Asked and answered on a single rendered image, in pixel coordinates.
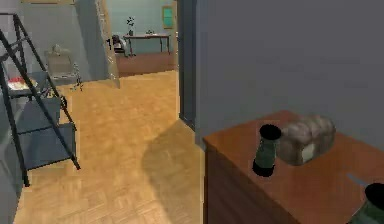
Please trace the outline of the dark long-legged table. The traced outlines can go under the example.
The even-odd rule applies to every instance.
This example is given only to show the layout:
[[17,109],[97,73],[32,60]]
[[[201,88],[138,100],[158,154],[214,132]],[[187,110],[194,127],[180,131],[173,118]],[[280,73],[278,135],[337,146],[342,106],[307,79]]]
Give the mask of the dark long-legged table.
[[160,51],[163,52],[163,39],[166,40],[166,47],[167,47],[167,53],[170,55],[170,37],[171,35],[169,34],[143,34],[143,35],[124,35],[123,39],[128,42],[128,56],[133,57],[136,56],[136,54],[133,52],[132,48],[132,41],[133,40],[139,40],[139,39],[158,39],[160,43]]

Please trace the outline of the black chair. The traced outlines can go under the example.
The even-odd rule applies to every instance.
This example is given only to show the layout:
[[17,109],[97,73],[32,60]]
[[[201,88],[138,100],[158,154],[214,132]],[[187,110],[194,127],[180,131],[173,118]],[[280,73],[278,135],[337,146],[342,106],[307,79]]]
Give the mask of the black chair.
[[113,35],[111,38],[107,39],[106,42],[108,43],[110,50],[126,56],[126,42],[118,35]]

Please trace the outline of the beige open room door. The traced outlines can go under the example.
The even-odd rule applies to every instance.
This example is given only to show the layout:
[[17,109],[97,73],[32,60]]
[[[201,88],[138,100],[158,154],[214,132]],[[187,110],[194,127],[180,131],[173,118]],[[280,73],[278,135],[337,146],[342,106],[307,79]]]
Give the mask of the beige open room door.
[[119,72],[114,52],[112,32],[106,0],[95,0],[95,7],[99,20],[101,37],[103,39],[103,47],[105,50],[108,76],[113,82],[114,86],[116,88],[120,88]]

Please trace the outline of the brown bread loaf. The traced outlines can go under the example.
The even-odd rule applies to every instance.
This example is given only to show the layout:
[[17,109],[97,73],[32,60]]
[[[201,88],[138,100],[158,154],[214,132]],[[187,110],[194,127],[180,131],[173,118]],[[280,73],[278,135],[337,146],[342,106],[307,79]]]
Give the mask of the brown bread loaf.
[[336,127],[327,117],[300,117],[282,128],[277,157],[289,165],[304,165],[327,153],[334,144],[335,134]]

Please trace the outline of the brown wooden cabinet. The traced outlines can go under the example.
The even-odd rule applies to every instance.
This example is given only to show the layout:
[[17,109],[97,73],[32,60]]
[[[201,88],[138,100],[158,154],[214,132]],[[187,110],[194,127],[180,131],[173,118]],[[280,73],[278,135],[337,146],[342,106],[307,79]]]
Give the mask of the brown wooden cabinet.
[[203,224],[347,224],[365,199],[357,181],[384,183],[384,151],[342,133],[302,166],[276,159],[272,176],[256,175],[259,128],[297,118],[279,111],[204,138]]

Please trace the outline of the red and white dish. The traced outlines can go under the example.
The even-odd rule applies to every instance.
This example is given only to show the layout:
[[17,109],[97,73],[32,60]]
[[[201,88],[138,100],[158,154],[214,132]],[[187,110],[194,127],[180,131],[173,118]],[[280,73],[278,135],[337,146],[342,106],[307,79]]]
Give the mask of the red and white dish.
[[9,79],[7,85],[11,90],[26,90],[29,88],[26,81],[22,77]]

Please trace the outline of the green framed wall picture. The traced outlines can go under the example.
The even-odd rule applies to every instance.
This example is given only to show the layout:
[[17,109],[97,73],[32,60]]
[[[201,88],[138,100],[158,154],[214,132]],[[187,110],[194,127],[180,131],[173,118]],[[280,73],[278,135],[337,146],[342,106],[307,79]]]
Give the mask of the green framed wall picture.
[[173,28],[173,8],[171,6],[162,7],[162,23],[164,29]]

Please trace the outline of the black frame grey shelf unit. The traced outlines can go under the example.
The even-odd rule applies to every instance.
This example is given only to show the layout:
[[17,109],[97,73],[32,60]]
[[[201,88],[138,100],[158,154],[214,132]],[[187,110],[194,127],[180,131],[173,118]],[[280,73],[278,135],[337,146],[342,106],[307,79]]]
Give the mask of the black frame grey shelf unit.
[[5,52],[0,64],[11,60],[24,82],[24,89],[13,89],[11,80],[0,68],[0,90],[11,129],[11,137],[21,170],[23,184],[30,185],[28,172],[32,169],[71,160],[80,167],[76,156],[76,125],[72,119],[60,122],[67,113],[66,98],[61,95],[45,65],[38,72],[29,72],[24,56],[24,43],[33,42],[19,16],[9,15],[14,24],[16,41],[11,43],[0,29],[0,44]]

